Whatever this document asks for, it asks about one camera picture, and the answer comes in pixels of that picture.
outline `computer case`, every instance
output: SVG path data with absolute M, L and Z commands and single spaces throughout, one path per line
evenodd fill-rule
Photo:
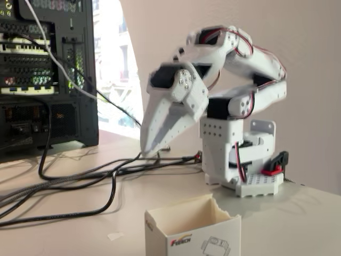
M 30 0 L 49 40 L 51 50 L 95 80 L 92 0 Z M 77 140 L 86 146 L 99 141 L 95 100 L 81 94 L 42 49 L 10 36 L 28 35 L 44 44 L 25 0 L 0 1 L 0 154 L 46 145 L 48 115 L 52 110 L 51 144 Z M 83 90 L 93 88 L 73 68 L 63 65 Z M 3 97 L 16 93 L 20 98 Z M 25 139 L 16 140 L 19 136 Z

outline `white wall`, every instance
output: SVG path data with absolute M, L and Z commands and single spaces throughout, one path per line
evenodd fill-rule
M 255 44 L 275 52 L 288 69 L 288 98 L 255 117 L 277 122 L 277 150 L 290 153 L 291 179 L 341 194 L 341 1 L 121 0 L 121 4 L 144 107 L 149 72 L 168 60 L 191 30 L 235 25 L 249 33 Z M 223 72 L 215 91 L 241 84 L 242 80 Z M 196 126 L 172 146 L 188 148 L 192 154 L 200 144 Z

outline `robotic arm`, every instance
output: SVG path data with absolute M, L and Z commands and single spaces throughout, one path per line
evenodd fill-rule
M 253 84 L 208 97 L 222 68 L 252 79 Z M 154 155 L 195 124 L 207 106 L 208 111 L 225 112 L 226 119 L 245 119 L 266 109 L 286 97 L 285 78 L 286 70 L 277 57 L 254 46 L 241 29 L 217 26 L 190 33 L 173 62 L 162 63 L 150 75 L 150 99 L 141 127 L 142 154 Z M 214 99 L 228 100 L 227 106 L 226 101 L 214 104 Z
M 222 68 L 253 82 L 208 96 Z M 269 178 L 266 170 L 275 149 L 275 122 L 253 120 L 247 133 L 243 120 L 283 100 L 286 77 L 279 59 L 254 46 L 241 29 L 217 26 L 191 33 L 173 62 L 150 76 L 142 154 L 154 155 L 200 119 L 207 184 L 222 184 L 241 197 L 276 194 L 283 174 L 277 170 Z

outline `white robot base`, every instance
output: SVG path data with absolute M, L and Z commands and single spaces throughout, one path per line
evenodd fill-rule
M 276 123 L 265 120 L 252 120 L 250 132 L 243 133 L 243 120 L 227 121 L 203 117 L 200 120 L 200 137 L 203 142 L 203 171 L 205 183 L 220 184 L 236 191 L 240 197 L 275 195 L 284 181 L 283 173 L 267 176 L 261 170 L 271 160 L 275 148 Z M 222 136 L 216 139 L 213 134 L 219 129 Z M 232 149 L 235 141 L 252 142 L 252 146 L 240 148 L 242 162 L 250 162 L 246 182 L 239 178 L 236 165 L 236 152 Z
M 275 176 L 262 174 L 247 175 L 247 182 L 241 182 L 239 178 L 234 178 L 230 182 L 221 182 L 205 174 L 205 183 L 208 185 L 219 184 L 223 187 L 233 189 L 239 197 L 275 195 L 279 191 L 279 186 L 284 182 L 284 175 L 280 173 Z

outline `red clamp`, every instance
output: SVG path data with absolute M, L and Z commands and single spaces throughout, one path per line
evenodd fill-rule
M 276 165 L 275 170 L 272 170 L 272 171 L 268 171 L 268 170 L 261 171 L 262 174 L 267 175 L 267 176 L 274 176 L 282 172 L 283 172 L 283 169 L 282 169 L 282 166 L 280 165 Z

